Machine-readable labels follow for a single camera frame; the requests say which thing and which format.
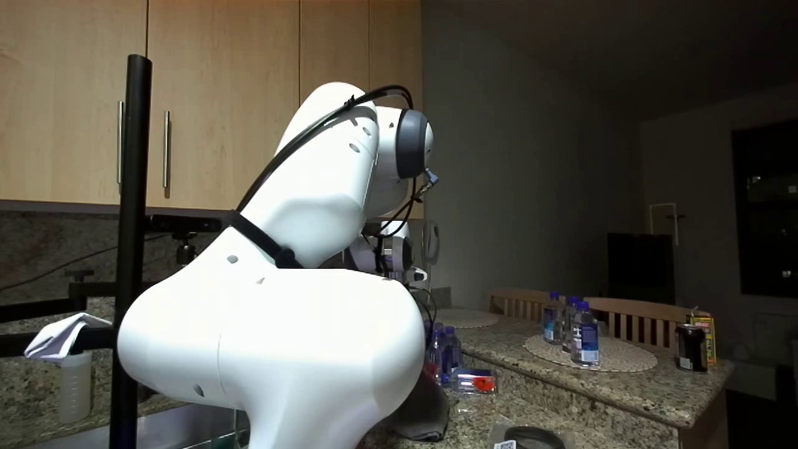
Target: countertop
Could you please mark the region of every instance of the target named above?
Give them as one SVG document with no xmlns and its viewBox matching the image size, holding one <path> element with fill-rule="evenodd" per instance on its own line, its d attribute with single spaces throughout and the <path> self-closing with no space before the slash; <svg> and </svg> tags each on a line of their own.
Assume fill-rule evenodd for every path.
<svg viewBox="0 0 798 449">
<path fill-rule="evenodd" d="M 690 429 L 707 406 L 727 390 L 734 365 L 721 360 L 714 372 L 685 372 L 665 351 L 648 372 L 600 372 L 576 365 L 556 365 L 525 348 L 540 335 L 537 322 L 499 316 L 497 323 L 458 330 L 464 353 L 537 377 L 562 390 L 630 409 L 656 422 Z"/>
</svg>

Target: backsplash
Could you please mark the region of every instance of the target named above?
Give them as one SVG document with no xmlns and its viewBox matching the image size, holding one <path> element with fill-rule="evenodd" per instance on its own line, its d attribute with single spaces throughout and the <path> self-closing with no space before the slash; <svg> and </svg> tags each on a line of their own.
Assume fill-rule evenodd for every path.
<svg viewBox="0 0 798 449">
<path fill-rule="evenodd" d="M 110 215 L 0 215 L 0 306 L 41 300 L 66 300 L 74 271 L 91 269 L 85 281 L 116 281 L 117 266 L 117 219 Z M 197 251 L 214 240 L 212 231 L 193 236 Z M 170 231 L 145 236 L 145 279 L 166 279 L 181 269 L 176 251 L 181 240 Z M 87 302 L 91 313 L 112 320 L 112 300 Z M 0 335 L 37 332 L 47 322 L 69 313 L 0 322 Z M 37 439 L 74 433 L 110 416 L 110 368 L 112 351 L 98 348 L 94 357 L 94 412 L 76 423 L 61 423 L 56 413 L 59 367 L 24 357 L 0 360 L 0 447 L 27 447 Z M 166 406 L 167 399 L 153 396 L 141 409 Z"/>
</svg>

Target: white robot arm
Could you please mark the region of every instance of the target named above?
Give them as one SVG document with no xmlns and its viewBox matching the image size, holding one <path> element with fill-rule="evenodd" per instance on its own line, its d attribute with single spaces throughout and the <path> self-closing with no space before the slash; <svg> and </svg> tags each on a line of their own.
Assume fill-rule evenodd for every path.
<svg viewBox="0 0 798 449">
<path fill-rule="evenodd" d="M 345 81 L 315 89 L 233 226 L 131 306 L 125 372 L 166 396 L 246 409 L 256 449 L 358 447 L 420 378 L 423 313 L 400 281 L 282 266 L 352 245 L 406 196 L 430 148 L 425 114 Z"/>
</svg>

